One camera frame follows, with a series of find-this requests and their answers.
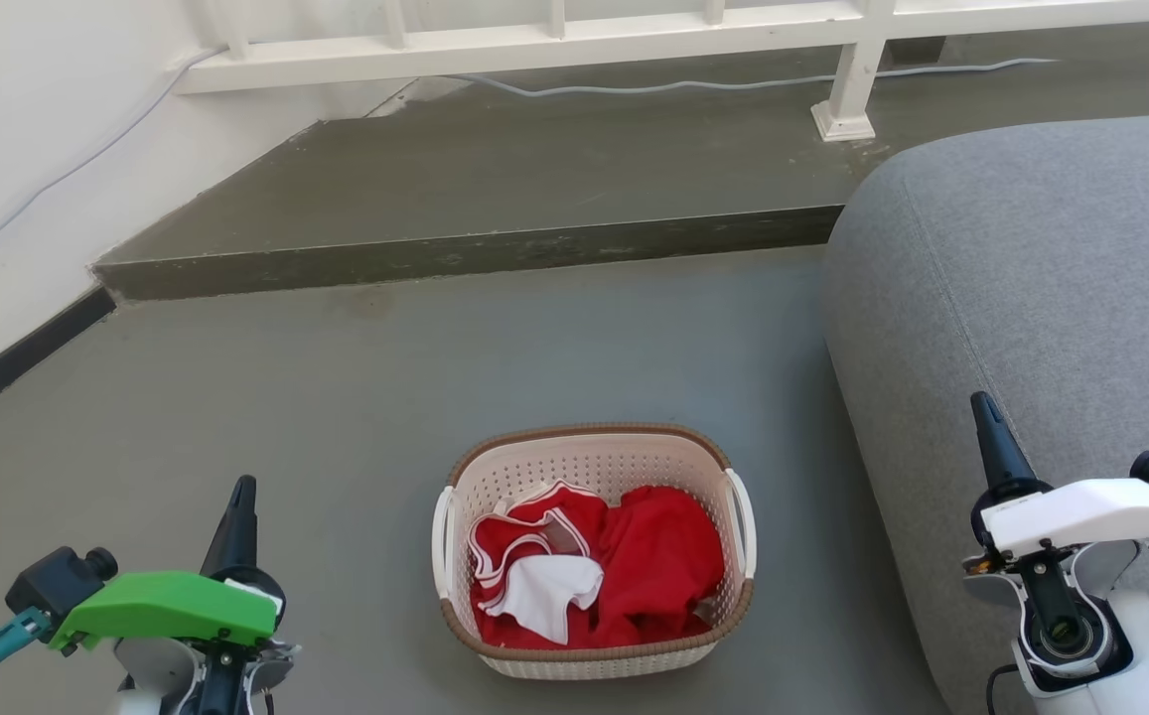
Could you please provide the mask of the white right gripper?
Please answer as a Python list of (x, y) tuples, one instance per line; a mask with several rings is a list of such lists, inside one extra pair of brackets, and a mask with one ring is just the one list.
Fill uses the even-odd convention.
[(982, 555), (970, 569), (1015, 569), (1021, 558), (1093, 543), (1149, 540), (1149, 484), (1078, 480), (1062, 489), (1038, 480), (990, 393), (970, 394), (987, 492), (972, 515)]

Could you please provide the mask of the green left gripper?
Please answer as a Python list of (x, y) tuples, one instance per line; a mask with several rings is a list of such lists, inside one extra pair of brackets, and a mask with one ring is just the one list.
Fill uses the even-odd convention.
[(82, 592), (57, 617), (48, 648), (93, 649), (102, 640), (169, 639), (256, 647), (273, 639), (287, 597), (257, 566), (257, 482), (236, 480), (201, 567), (128, 572)]

